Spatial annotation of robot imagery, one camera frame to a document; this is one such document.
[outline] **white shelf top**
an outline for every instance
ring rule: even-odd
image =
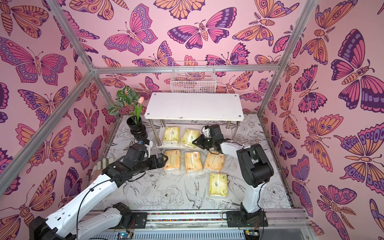
[[[243,121],[239,94],[152,93],[146,119]]]

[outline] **purple butterfly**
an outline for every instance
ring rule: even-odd
[[[268,88],[269,82],[267,81],[268,78],[262,78],[259,82],[258,90],[254,93],[246,93],[240,96],[240,99],[245,99],[246,101],[251,101],[253,103],[259,103],[263,100],[263,96],[266,92],[266,89]]]
[[[296,156],[297,151],[296,149],[290,144],[289,142],[283,140],[283,136],[280,136],[279,130],[277,129],[274,122],[271,122],[271,140],[273,142],[274,147],[280,148],[279,155],[284,158],[284,160],[287,160],[288,158],[293,158]]]
[[[77,108],[74,110],[74,115],[77,117],[77,124],[79,127],[82,127],[83,135],[87,135],[87,132],[91,131],[91,134],[95,132],[95,127],[97,125],[97,118],[99,117],[99,110],[92,114],[92,109],[89,114],[84,109],[84,114],[81,113]]]
[[[297,160],[297,165],[291,165],[291,173],[295,181],[292,182],[292,191],[300,198],[301,205],[307,211],[308,216],[313,217],[313,206],[304,182],[310,173],[310,160],[307,156]]]
[[[215,55],[207,55],[205,57],[205,60],[208,61],[207,65],[245,65],[248,64],[248,60],[246,59],[248,57],[249,51],[245,49],[246,45],[239,43],[235,46],[233,49],[231,56],[224,60],[218,56]],[[216,75],[218,77],[222,77],[226,74],[226,72],[216,72]]]
[[[144,4],[139,4],[131,13],[127,34],[116,34],[110,36],[104,43],[104,46],[109,50],[116,49],[120,52],[128,50],[136,55],[140,55],[144,51],[141,42],[147,44],[157,40],[156,35],[152,32],[152,20],[148,15],[149,8]]]
[[[74,167],[68,169],[67,175],[65,176],[64,181],[64,195],[61,195],[61,202],[59,203],[59,208],[63,207],[65,204],[69,203],[75,196],[81,192],[81,184],[83,180],[79,179],[79,174],[77,173]]]
[[[100,135],[95,138],[90,147],[88,146],[88,149],[85,147],[71,149],[68,157],[72,158],[74,162],[79,162],[84,170],[89,166],[90,160],[94,162],[99,159],[99,149],[102,141],[103,137]]]
[[[0,109],[5,109],[8,106],[9,90],[4,83],[0,83]],[[0,112],[0,123],[5,122],[8,116],[4,112]]]
[[[236,8],[226,8],[213,15],[205,26],[203,24],[205,20],[202,20],[200,23],[195,23],[199,25],[198,28],[188,25],[177,26],[169,30],[168,35],[171,39],[181,44],[189,39],[185,44],[187,49],[202,48],[202,38],[208,41],[208,35],[214,43],[218,43],[220,39],[226,38],[229,35],[229,31],[220,28],[230,28],[235,20],[236,14]]]
[[[341,218],[349,228],[354,229],[343,213],[351,215],[356,215],[356,213],[349,207],[340,208],[338,204],[345,205],[352,202],[357,197],[357,193],[349,188],[338,189],[332,185],[328,186],[328,190],[324,186],[319,186],[318,189],[323,194],[320,196],[323,201],[317,200],[320,209],[325,212],[325,217],[336,228],[340,237],[343,240],[349,240],[347,230],[336,212],[340,213]]]

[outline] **plastic packaging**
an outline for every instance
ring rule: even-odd
[[[168,161],[164,166],[164,170],[180,170],[180,150],[168,150],[165,152],[165,156],[168,157]]]
[[[163,144],[167,146],[179,143],[179,127],[166,127],[164,130]]]
[[[228,195],[227,175],[211,172],[209,177],[209,196],[226,198]]]
[[[200,153],[197,151],[185,152],[185,169],[187,173],[195,173],[203,170]]]
[[[184,132],[183,137],[180,140],[180,145],[183,147],[194,149],[196,145],[194,145],[192,142],[196,140],[199,136],[200,136],[199,130],[187,128]]]
[[[205,160],[204,169],[211,172],[220,172],[221,168],[224,166],[224,154],[221,154],[216,151],[208,153],[207,159]]]

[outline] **white wire basket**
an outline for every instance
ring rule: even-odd
[[[182,63],[183,66],[175,66],[175,64],[179,62]],[[172,76],[170,79],[170,88],[172,92],[215,93],[215,62],[213,61],[213,65],[205,65],[203,68],[201,68],[202,66],[199,66],[198,68],[193,66],[192,69],[188,69],[187,71],[184,68],[186,63],[187,61],[174,61],[172,63]]]

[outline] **white shelf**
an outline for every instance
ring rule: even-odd
[[[238,94],[152,93],[146,119],[243,121]]]
[[[183,137],[186,128],[198,130],[201,134],[201,129],[204,126],[206,126],[206,124],[204,124],[204,125],[202,125],[202,124],[166,124],[166,127],[179,127],[179,130],[180,130],[179,131],[179,134],[180,134],[179,140]],[[165,129],[166,129],[165,127],[160,127],[159,137],[160,137],[161,141],[164,138]],[[220,130],[221,130],[221,133],[223,134],[224,138],[229,138],[229,139],[231,138],[231,129],[225,128],[225,125],[220,125]],[[161,146],[157,146],[157,147],[158,148],[167,148],[167,149],[191,149],[191,148],[180,146],[180,141],[179,141],[178,145],[161,144]]]

